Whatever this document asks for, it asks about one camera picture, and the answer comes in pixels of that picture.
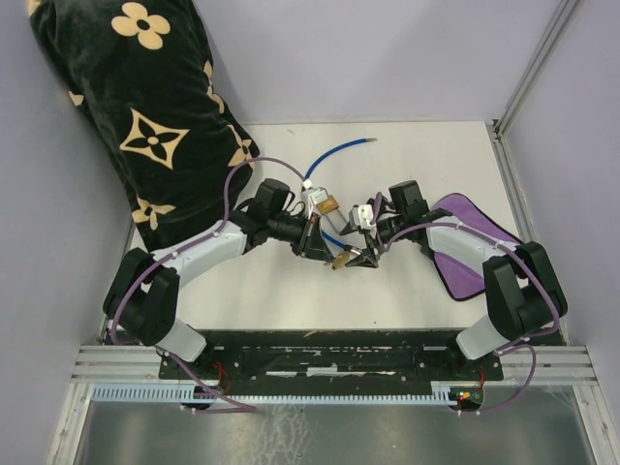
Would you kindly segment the aluminium frame rail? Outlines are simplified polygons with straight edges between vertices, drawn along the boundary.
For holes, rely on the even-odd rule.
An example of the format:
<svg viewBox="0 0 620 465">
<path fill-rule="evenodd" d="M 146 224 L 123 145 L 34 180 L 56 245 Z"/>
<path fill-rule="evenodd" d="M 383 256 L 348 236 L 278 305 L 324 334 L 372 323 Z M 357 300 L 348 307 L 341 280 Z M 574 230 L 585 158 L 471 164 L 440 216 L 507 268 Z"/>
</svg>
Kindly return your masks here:
<svg viewBox="0 0 620 465">
<path fill-rule="evenodd" d="M 514 88 L 502 115 L 493 123 L 493 131 L 497 140 L 503 140 L 508 134 L 516 117 L 524 106 L 537 80 L 552 57 L 553 52 L 560 44 L 574 20 L 581 0 L 562 0 L 539 39 L 534 52 L 529 59 L 525 71 Z"/>
</svg>

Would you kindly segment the small brass padlock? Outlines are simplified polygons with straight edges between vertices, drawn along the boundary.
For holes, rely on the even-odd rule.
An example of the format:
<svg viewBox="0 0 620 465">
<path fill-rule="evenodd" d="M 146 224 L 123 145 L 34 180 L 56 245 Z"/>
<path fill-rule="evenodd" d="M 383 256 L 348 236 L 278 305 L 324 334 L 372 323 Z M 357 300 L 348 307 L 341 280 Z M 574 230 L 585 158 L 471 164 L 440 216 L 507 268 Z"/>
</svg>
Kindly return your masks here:
<svg viewBox="0 0 620 465">
<path fill-rule="evenodd" d="M 351 259 L 351 251 L 343 250 L 340 252 L 331 263 L 331 269 L 337 270 L 345 266 Z"/>
</svg>

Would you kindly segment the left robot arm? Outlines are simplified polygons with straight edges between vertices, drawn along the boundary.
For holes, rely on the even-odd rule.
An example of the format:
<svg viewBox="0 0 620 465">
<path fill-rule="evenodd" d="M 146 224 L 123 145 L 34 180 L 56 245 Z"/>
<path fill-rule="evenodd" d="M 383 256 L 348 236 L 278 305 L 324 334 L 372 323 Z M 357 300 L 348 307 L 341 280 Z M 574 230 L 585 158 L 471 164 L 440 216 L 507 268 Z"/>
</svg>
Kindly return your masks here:
<svg viewBox="0 0 620 465">
<path fill-rule="evenodd" d="M 104 313 L 141 344 L 180 357 L 192 377 L 208 375 L 214 354 L 203 335 L 176 316 L 179 292 L 210 268 L 273 238 L 288 243 L 304 259 L 334 260 L 321 233 L 322 217 L 337 214 L 335 197 L 324 188 L 303 182 L 298 213 L 287 210 L 293 195 L 289 186 L 269 178 L 254 197 L 234 209 L 211 229 L 175 246 L 149 254 L 140 248 L 128 252 L 112 281 Z"/>
</svg>

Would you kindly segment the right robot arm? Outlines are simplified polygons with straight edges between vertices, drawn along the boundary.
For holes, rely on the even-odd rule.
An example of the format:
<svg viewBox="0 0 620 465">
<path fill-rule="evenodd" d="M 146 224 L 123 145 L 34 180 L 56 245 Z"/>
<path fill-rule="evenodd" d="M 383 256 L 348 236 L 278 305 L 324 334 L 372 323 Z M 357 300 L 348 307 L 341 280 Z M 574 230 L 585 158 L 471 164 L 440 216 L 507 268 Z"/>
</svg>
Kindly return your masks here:
<svg viewBox="0 0 620 465">
<path fill-rule="evenodd" d="M 557 331 L 568 311 L 544 247 L 508 232 L 462 194 L 430 205 L 415 181 L 405 181 L 387 196 L 354 205 L 337 229 L 364 237 L 350 266 L 376 267 L 393 245 L 408 240 L 433 263 L 452 299 L 484 295 L 485 314 L 447 344 L 445 367 L 454 378 L 468 378 L 490 354 Z"/>
</svg>

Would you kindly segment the purple cloth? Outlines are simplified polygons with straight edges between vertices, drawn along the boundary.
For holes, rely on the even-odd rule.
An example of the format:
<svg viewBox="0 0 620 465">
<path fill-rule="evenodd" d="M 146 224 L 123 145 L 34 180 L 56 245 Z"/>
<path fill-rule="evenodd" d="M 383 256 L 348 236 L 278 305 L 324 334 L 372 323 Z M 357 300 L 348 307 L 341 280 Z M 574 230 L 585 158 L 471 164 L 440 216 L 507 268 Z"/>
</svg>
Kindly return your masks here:
<svg viewBox="0 0 620 465">
<path fill-rule="evenodd" d="M 444 209 L 449 215 L 426 230 L 422 253 L 434 263 L 452 299 L 464 301 L 482 294 L 482 264 L 504 254 L 495 245 L 505 245 L 513 251 L 522 240 L 460 193 L 444 196 L 433 208 Z"/>
</svg>

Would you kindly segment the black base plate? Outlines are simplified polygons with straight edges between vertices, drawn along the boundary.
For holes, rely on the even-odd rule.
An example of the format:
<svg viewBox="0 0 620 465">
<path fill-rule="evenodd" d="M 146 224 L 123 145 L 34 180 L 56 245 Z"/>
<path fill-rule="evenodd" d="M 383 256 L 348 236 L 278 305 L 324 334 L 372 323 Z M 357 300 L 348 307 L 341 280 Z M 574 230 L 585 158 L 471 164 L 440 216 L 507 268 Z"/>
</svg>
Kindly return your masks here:
<svg viewBox="0 0 620 465">
<path fill-rule="evenodd" d="M 433 382 L 503 379 L 496 356 L 468 361 L 453 330 L 206 330 L 186 369 L 163 358 L 159 375 L 231 383 L 232 394 L 426 393 Z"/>
</svg>

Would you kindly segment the black floral plush pillow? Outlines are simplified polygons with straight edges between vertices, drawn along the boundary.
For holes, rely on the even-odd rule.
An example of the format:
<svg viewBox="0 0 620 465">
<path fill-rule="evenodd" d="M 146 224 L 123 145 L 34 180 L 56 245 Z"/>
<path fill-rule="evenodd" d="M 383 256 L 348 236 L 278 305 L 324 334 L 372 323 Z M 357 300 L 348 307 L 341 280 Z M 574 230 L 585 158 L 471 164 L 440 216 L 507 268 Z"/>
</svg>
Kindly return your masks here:
<svg viewBox="0 0 620 465">
<path fill-rule="evenodd" d="M 191 1 L 33 1 L 39 46 L 100 136 L 147 250 L 212 227 L 260 150 L 213 84 Z"/>
</svg>

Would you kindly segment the long-shackle brass padlock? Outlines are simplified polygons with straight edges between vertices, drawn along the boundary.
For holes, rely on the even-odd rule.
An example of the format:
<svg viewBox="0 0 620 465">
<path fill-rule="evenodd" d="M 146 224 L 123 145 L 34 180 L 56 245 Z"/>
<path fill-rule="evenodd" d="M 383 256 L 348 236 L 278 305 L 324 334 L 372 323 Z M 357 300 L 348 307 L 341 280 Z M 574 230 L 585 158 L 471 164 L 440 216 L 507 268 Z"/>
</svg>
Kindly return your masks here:
<svg viewBox="0 0 620 465">
<path fill-rule="evenodd" d="M 348 219 L 340 210 L 340 205 L 333 195 L 327 195 L 324 200 L 317 204 L 317 207 L 337 233 L 345 230 Z"/>
</svg>

